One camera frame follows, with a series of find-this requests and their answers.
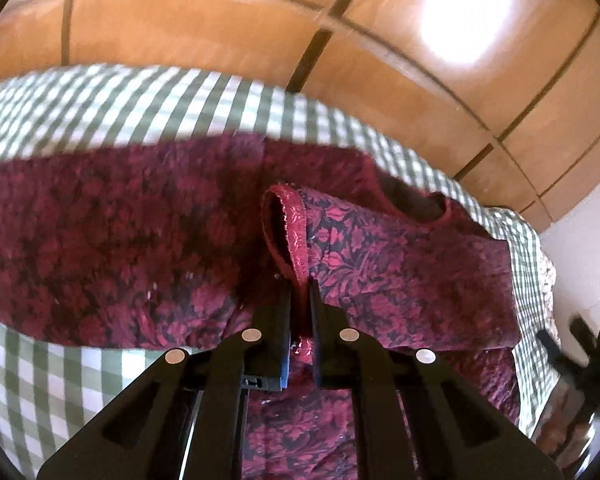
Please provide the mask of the maroon floral patterned garment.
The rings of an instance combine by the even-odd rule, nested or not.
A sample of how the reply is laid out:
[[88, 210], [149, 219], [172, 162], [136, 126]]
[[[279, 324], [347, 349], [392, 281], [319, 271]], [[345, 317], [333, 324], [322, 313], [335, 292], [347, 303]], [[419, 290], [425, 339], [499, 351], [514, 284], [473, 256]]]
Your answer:
[[308, 286], [439, 352], [516, 420], [509, 248], [353, 148], [250, 133], [0, 165], [0, 322], [64, 346], [207, 350], [294, 288], [288, 387], [249, 399], [247, 479], [352, 479], [350, 396], [311, 370]]

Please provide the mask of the floral patterned pillow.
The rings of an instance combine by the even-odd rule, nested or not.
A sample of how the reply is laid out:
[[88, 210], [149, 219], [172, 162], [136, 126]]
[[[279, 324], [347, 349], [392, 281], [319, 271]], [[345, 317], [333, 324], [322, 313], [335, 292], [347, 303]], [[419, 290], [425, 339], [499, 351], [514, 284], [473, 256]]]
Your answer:
[[542, 297], [543, 327], [560, 342], [556, 318], [554, 315], [554, 286], [556, 284], [557, 271], [554, 263], [550, 261], [542, 248], [538, 249], [538, 270], [540, 292]]

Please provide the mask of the green white checkered bedsheet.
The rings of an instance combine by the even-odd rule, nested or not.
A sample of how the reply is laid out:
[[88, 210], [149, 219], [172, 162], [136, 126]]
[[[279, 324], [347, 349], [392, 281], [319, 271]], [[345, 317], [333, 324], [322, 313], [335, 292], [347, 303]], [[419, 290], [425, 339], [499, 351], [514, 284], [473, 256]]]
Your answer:
[[[456, 200], [493, 237], [506, 240], [521, 331], [513, 351], [518, 426], [532, 434], [557, 376], [535, 337], [544, 328], [540, 238], [516, 212], [482, 206], [419, 154], [342, 110], [259, 81], [208, 70], [97, 64], [0, 82], [0, 162], [223, 130], [359, 148], [403, 182]], [[150, 350], [66, 349], [0, 323], [0, 447], [8, 462], [34, 478], [46, 458], [155, 358]]]

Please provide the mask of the orange wooden wardrobe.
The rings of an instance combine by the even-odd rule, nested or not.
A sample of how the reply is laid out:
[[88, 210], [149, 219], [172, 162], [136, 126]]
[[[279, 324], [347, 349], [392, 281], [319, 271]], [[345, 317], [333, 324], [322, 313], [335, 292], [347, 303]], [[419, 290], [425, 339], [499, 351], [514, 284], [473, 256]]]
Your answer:
[[596, 0], [6, 0], [0, 80], [198, 67], [301, 92], [544, 230], [600, 184]]

